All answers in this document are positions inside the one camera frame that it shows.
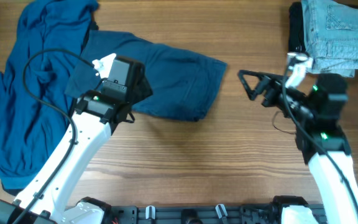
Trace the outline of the dark blue shorts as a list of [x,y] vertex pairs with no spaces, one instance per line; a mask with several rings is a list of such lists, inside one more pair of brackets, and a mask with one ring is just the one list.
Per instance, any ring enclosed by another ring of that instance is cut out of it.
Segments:
[[132,106],[134,111],[181,121],[203,119],[212,106],[226,63],[196,52],[156,44],[129,32],[92,30],[81,57],[89,62],[117,56],[101,93],[131,102],[135,71],[145,68],[153,95]]

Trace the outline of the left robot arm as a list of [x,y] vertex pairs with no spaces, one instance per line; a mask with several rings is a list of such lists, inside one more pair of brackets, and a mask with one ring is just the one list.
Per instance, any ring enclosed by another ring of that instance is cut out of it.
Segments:
[[0,223],[110,223],[111,206],[83,198],[67,202],[96,152],[120,123],[135,121],[132,106],[150,95],[143,63],[110,54],[91,68],[100,83],[83,94],[69,128],[47,162],[13,202],[0,200]]

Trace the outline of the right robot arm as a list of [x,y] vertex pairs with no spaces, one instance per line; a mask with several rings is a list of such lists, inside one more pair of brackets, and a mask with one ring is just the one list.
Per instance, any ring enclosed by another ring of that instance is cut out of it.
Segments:
[[347,83],[322,74],[308,94],[289,85],[289,77],[239,70],[248,98],[263,95],[262,106],[278,108],[295,127],[301,151],[323,201],[328,223],[358,223],[358,185],[352,150],[338,121],[347,103]]

